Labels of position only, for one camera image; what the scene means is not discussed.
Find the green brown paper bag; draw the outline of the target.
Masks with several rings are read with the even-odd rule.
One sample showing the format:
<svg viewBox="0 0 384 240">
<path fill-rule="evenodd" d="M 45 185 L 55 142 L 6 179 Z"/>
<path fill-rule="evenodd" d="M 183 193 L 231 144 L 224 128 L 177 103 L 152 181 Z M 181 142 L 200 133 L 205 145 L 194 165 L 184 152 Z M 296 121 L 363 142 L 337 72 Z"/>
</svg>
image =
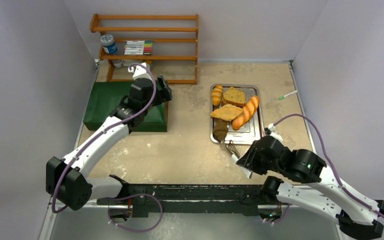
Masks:
<svg viewBox="0 0 384 240">
<path fill-rule="evenodd" d="M 90 131 L 96 131 L 130 92 L 132 81 L 95 82 L 88 100 L 83 124 Z M 134 129 L 135 132 L 167 132 L 168 104 L 154 106 L 145 116 L 144 122 Z"/>
</svg>

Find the silver metal tongs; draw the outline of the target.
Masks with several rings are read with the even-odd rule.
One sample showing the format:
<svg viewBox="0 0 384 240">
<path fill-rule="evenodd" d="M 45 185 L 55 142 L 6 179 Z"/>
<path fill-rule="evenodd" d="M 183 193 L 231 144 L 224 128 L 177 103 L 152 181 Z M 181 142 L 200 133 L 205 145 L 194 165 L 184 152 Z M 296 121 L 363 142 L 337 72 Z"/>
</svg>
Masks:
<svg viewBox="0 0 384 240">
<path fill-rule="evenodd" d="M 237 165 L 237 162 L 241 158 L 241 155 L 240 155 L 239 151 L 237 150 L 233 141 L 222 140 L 219 145 L 220 145 L 220 148 L 230 156 L 230 159 L 232 160 L 232 162 L 235 165 Z M 247 179 L 251 179 L 252 172 L 250 170 L 248 170 L 247 168 L 245 168 L 243 166 L 239 166 L 239 168 L 243 171 L 243 173 L 245 174 L 245 177 Z"/>
</svg>

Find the orange fake bread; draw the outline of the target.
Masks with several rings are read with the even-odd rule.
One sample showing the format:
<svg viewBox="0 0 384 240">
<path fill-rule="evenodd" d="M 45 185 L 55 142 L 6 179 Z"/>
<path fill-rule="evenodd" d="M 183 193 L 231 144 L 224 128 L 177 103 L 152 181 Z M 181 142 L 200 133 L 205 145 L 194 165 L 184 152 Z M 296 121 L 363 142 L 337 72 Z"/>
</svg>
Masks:
<svg viewBox="0 0 384 240">
<path fill-rule="evenodd" d="M 213 106 L 219 106 L 221 104 L 223 96 L 223 86 L 221 84 L 216 85 L 211 91 L 211 100 Z"/>
</svg>

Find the long orange fake baguette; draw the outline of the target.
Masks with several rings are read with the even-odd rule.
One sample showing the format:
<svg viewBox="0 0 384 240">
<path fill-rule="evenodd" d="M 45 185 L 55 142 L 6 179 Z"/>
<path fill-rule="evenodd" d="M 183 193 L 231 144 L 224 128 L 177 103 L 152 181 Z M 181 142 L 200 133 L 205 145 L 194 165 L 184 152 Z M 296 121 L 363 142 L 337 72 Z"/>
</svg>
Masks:
<svg viewBox="0 0 384 240">
<path fill-rule="evenodd" d="M 257 112 L 260 104 L 260 98 L 258 96 L 252 96 L 248 103 L 242 108 L 242 113 L 238 115 L 231 123 L 232 128 L 237 131 L 249 120 L 252 119 Z"/>
</svg>

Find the dark brown fake bread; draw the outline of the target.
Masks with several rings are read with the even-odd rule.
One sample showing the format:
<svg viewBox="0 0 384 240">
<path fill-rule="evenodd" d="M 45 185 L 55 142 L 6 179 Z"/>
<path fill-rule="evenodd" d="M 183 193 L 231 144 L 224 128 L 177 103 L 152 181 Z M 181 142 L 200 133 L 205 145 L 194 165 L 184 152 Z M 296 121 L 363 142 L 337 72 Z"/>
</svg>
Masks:
<svg viewBox="0 0 384 240">
<path fill-rule="evenodd" d="M 212 131 L 213 137 L 218 142 L 223 143 L 227 137 L 228 130 L 228 122 L 218 119 Z"/>
</svg>

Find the triangular orange fake pastry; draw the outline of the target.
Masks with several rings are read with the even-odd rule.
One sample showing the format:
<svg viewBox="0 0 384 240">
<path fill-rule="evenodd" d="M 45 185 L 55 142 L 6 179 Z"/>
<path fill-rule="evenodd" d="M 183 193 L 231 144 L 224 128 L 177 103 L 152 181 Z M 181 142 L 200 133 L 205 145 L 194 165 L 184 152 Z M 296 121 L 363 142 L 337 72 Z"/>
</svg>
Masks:
<svg viewBox="0 0 384 240">
<path fill-rule="evenodd" d="M 243 112 L 241 107 L 225 104 L 222 107 L 215 109 L 210 113 L 210 116 L 215 119 L 221 119 L 231 122 Z"/>
</svg>

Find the seeded fake bread slice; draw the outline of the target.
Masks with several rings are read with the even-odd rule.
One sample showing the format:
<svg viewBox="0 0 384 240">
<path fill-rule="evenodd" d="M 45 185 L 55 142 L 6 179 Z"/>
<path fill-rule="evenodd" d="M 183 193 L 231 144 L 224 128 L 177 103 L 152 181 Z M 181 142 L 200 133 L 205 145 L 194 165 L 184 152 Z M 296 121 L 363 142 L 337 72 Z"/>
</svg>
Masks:
<svg viewBox="0 0 384 240">
<path fill-rule="evenodd" d="M 244 107 L 247 103 L 245 92 L 236 89 L 234 87 L 230 87 L 227 89 L 222 95 L 222 102 L 224 104 L 230 104 L 237 107 Z"/>
</svg>

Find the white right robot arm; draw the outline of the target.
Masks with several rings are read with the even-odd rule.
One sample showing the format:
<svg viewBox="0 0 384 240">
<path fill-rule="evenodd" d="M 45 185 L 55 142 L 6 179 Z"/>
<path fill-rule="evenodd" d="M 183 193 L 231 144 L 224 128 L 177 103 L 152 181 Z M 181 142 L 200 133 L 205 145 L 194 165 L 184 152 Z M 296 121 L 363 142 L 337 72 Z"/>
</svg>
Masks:
<svg viewBox="0 0 384 240">
<path fill-rule="evenodd" d="M 269 176 L 260 191 L 268 204 L 281 202 L 304 208 L 329 219 L 356 240 L 374 240 L 383 235 L 384 225 L 378 217 L 384 215 L 384 200 L 366 197 L 336 178 L 333 169 L 310 150 L 290 150 L 278 139 L 264 136 L 255 140 L 236 164 L 248 178 L 272 171 L 311 188 L 300 189 Z"/>
</svg>

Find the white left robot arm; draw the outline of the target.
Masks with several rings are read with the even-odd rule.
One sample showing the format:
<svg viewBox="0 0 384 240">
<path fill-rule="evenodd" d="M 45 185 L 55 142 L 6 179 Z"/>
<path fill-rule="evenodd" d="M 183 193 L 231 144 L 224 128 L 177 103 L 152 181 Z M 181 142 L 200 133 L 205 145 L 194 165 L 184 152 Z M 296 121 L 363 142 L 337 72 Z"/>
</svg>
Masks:
<svg viewBox="0 0 384 240">
<path fill-rule="evenodd" d="M 51 195 L 54 213 L 62 211 L 56 207 L 60 201 L 74 211 L 89 200 L 110 198 L 118 205 L 126 203 L 129 191 L 123 187 L 125 181 L 111 175 L 92 180 L 89 178 L 94 166 L 120 140 L 141 125 L 150 112 L 139 111 L 153 99 L 151 107 L 172 100 L 172 90 L 162 75 L 156 83 L 150 78 L 137 78 L 130 86 L 129 95 L 121 99 L 104 123 L 83 144 L 62 159 L 52 157 L 46 163 L 46 191 Z"/>
</svg>

